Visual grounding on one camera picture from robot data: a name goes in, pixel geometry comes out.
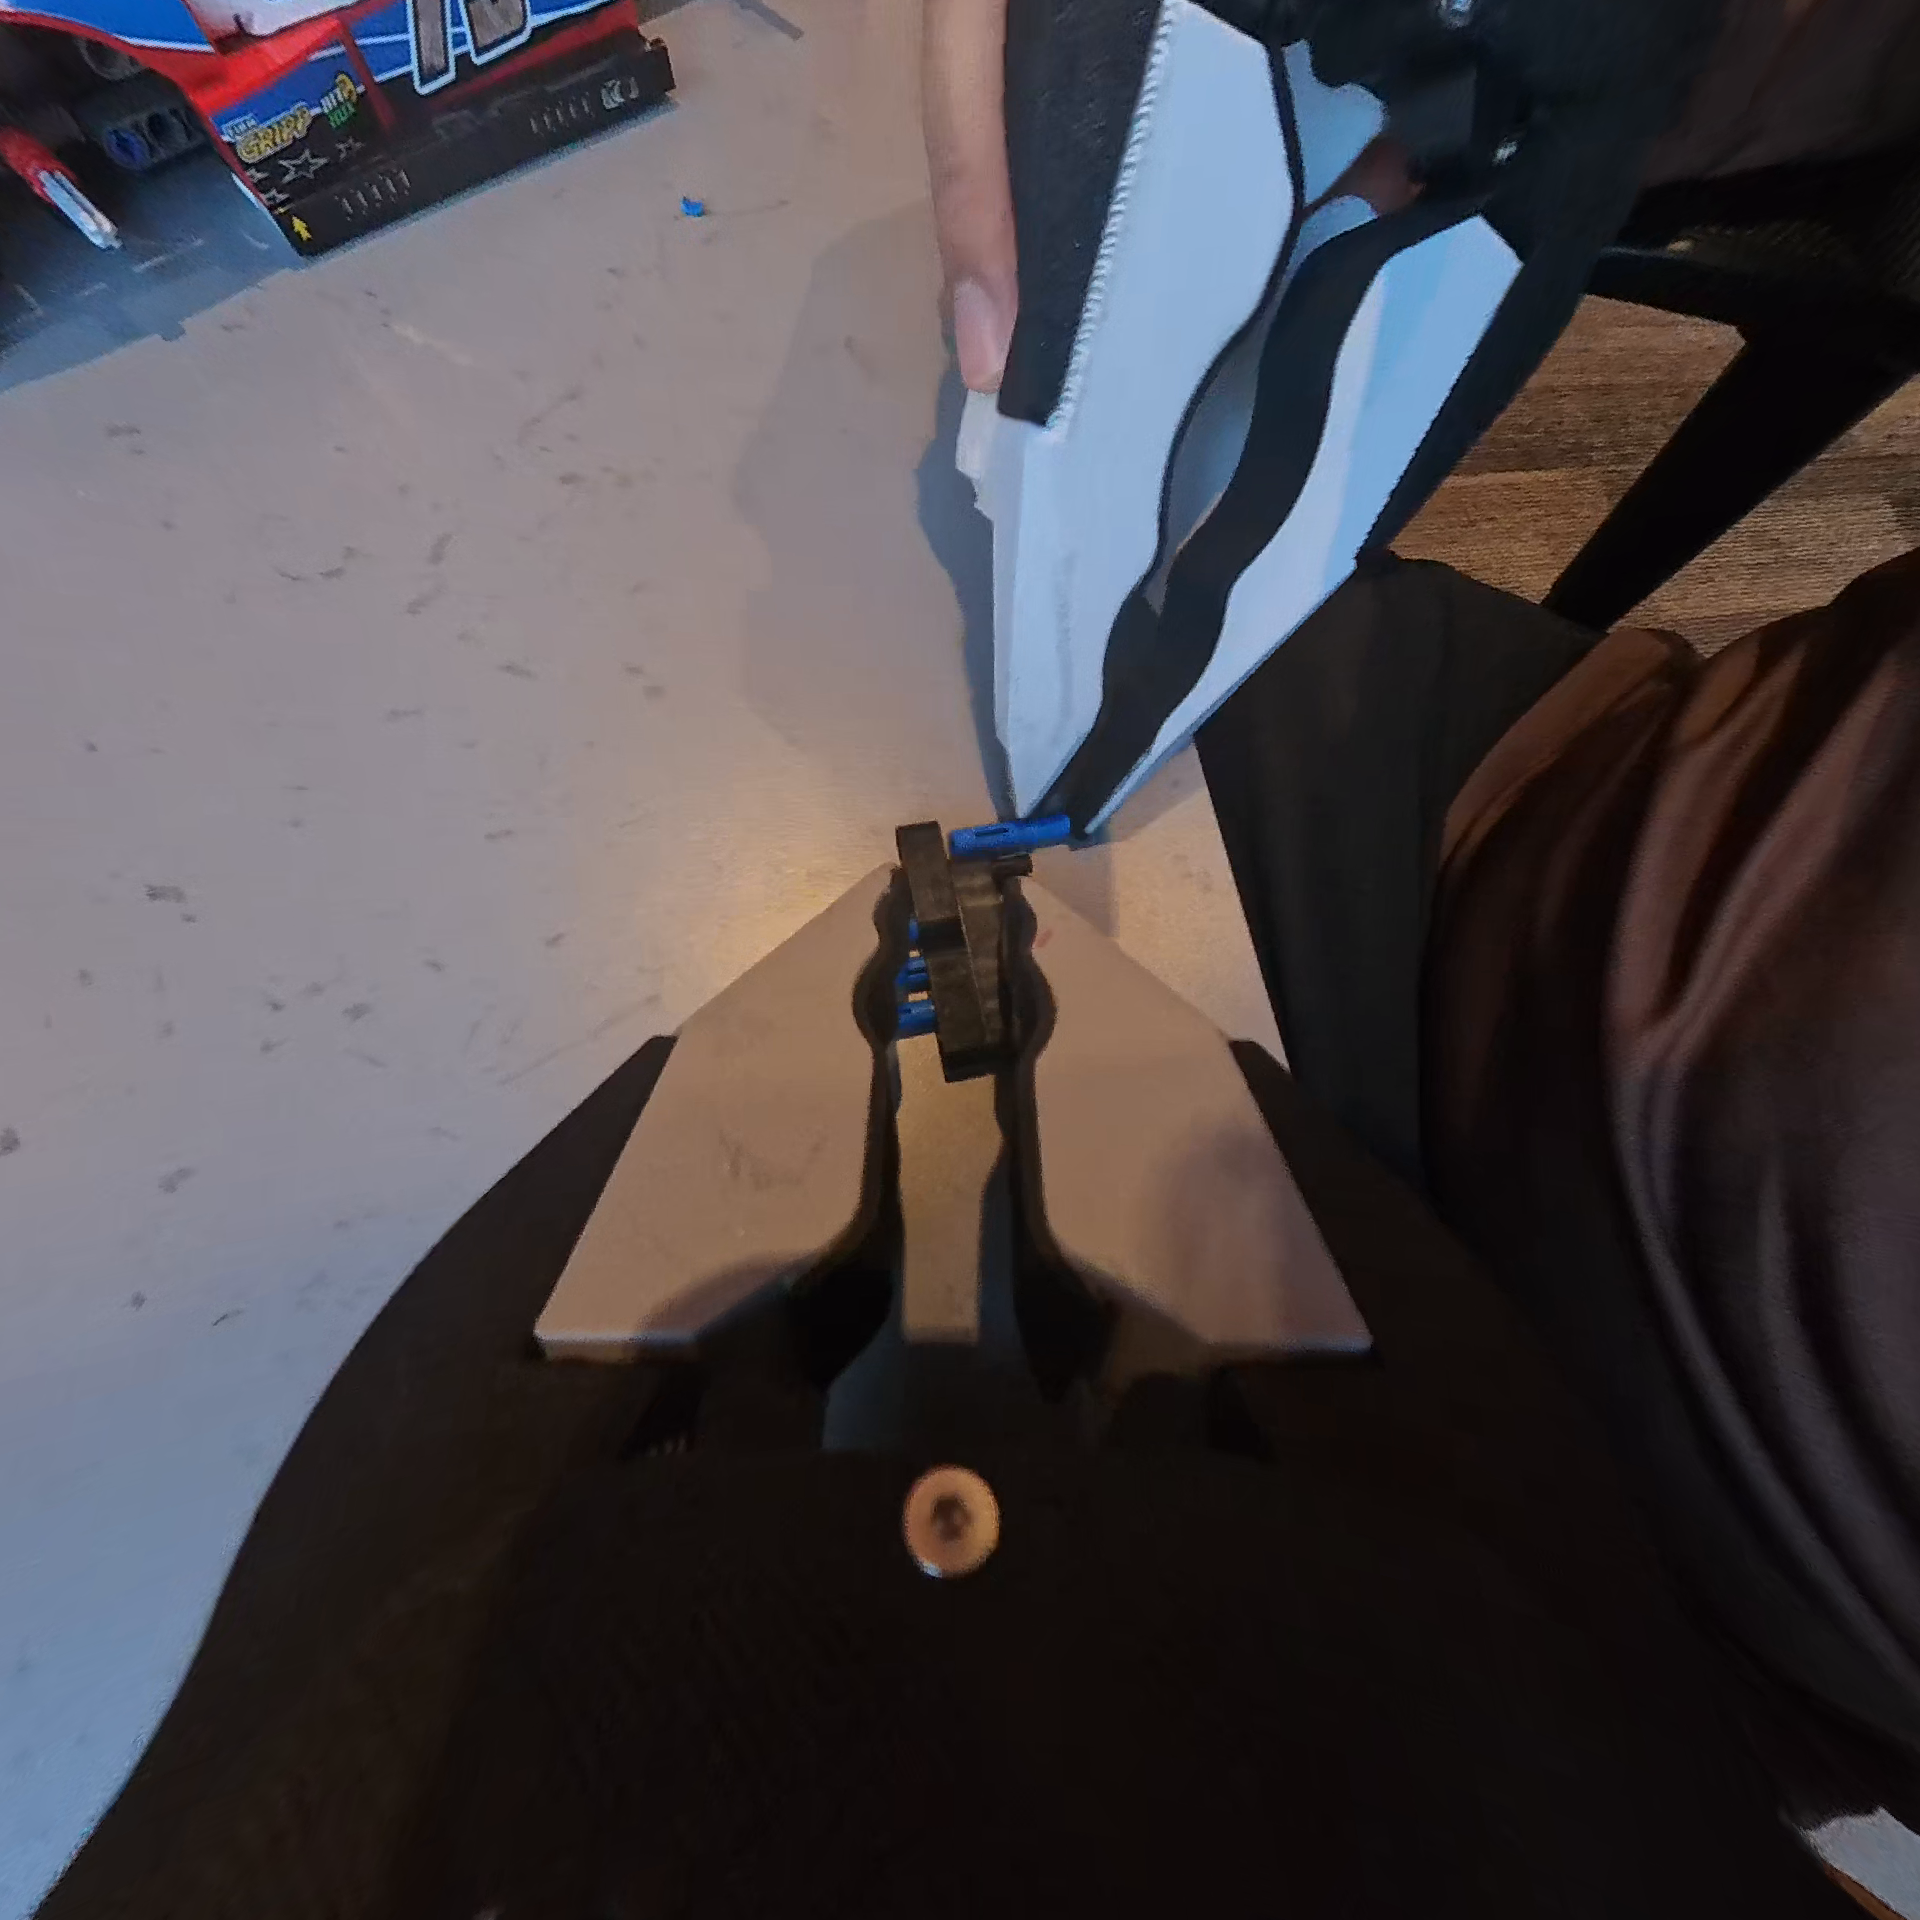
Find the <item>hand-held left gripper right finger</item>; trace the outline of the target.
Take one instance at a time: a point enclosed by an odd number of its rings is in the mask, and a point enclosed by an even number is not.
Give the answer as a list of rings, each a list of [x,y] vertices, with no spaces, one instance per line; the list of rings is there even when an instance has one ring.
[[[1009,888],[1021,1296],[1052,1385],[1358,1359],[1372,1333],[1227,1034],[1049,888]]]

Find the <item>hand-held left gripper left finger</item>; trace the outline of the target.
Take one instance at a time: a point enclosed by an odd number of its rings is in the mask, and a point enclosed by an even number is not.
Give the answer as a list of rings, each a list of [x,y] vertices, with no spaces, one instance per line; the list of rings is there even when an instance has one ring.
[[[851,1253],[893,1130],[897,873],[864,873],[675,1032],[536,1321],[547,1359],[691,1352]]]

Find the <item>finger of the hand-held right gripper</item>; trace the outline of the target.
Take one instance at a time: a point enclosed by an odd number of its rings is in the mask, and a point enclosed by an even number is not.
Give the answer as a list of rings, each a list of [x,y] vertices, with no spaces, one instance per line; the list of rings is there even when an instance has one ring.
[[[1520,262],[1458,202],[1306,216],[1173,441],[1160,550],[1110,626],[1067,764],[1102,828],[1380,540]]]
[[[1070,815],[1120,600],[1161,549],[1173,441],[1293,226],[1282,64],[1205,5],[1156,7],[1065,397],[1003,414],[1011,350],[955,452],[992,526],[995,724],[1027,815]]]

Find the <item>black beam assembly blue pins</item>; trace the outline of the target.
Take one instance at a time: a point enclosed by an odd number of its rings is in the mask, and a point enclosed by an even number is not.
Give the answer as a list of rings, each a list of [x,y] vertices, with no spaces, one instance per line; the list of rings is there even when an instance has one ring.
[[[906,960],[897,973],[897,1038],[932,1038],[944,1081],[1009,1068],[1025,1040],[1011,911],[1025,906],[1034,855],[955,858],[938,822],[897,828],[908,890]]]

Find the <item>light grey desk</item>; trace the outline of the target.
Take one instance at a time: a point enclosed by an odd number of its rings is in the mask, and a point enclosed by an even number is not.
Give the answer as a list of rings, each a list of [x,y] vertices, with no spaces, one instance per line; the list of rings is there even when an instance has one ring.
[[[668,111],[4,386],[4,1916],[444,1229],[998,807],[921,7],[658,29]]]

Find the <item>person's right hand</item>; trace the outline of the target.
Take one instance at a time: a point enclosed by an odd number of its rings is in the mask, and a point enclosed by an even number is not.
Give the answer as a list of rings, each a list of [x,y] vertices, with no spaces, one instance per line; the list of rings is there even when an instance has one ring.
[[[972,393],[997,393],[1018,326],[1005,2],[925,2],[921,124],[944,312]]]

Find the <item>person's brown shirt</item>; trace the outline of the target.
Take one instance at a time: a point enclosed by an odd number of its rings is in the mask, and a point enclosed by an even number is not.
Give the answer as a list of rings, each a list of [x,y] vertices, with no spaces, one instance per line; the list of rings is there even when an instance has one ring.
[[[1446,809],[1425,1160],[1594,1406],[1801,1825],[1916,1832],[1916,550],[1611,630]]]

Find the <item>red toy brick car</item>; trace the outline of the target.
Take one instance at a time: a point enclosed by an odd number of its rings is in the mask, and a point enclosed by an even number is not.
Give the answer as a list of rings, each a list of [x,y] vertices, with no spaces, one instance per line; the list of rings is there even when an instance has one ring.
[[[4,2],[4,180],[98,250],[83,167],[212,154],[322,256],[664,106],[634,2]]]

